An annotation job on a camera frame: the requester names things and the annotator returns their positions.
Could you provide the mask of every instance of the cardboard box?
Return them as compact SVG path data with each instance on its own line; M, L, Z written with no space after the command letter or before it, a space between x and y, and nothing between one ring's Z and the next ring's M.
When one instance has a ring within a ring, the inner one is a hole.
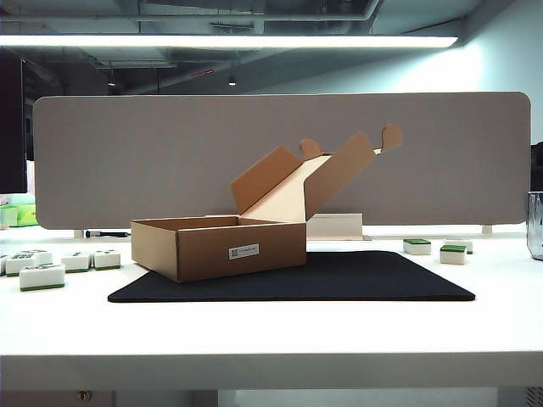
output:
M402 144L397 125L373 148L357 133L337 153L310 139L304 159L278 147L232 182L240 215L132 220L132 258L174 282L304 265L305 227L378 154Z

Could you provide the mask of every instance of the barcode label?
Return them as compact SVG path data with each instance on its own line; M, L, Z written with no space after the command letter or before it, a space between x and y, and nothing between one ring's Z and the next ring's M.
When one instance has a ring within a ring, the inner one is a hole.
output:
M255 256L258 253L258 244L248 244L247 246L240 246L239 248L229 248L228 258L230 260L241 259L242 257Z

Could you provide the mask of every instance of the gray partition board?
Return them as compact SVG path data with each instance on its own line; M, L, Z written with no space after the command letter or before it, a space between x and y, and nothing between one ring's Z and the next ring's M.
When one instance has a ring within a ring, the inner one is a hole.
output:
M518 92L54 97L34 108L37 216L51 229L236 213L230 182L277 145L333 151L387 122L404 146L321 212L368 225L518 223L530 103Z

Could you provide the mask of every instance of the glass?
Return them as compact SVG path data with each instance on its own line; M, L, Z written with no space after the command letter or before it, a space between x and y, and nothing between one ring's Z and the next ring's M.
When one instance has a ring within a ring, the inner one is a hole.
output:
M543 260L543 192L528 192L528 249L536 260Z

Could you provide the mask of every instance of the desk mat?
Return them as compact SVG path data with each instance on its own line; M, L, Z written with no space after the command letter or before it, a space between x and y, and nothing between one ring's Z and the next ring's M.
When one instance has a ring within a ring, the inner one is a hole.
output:
M184 284L151 271L108 296L113 303L473 299L464 288L384 251L308 253L307 265Z

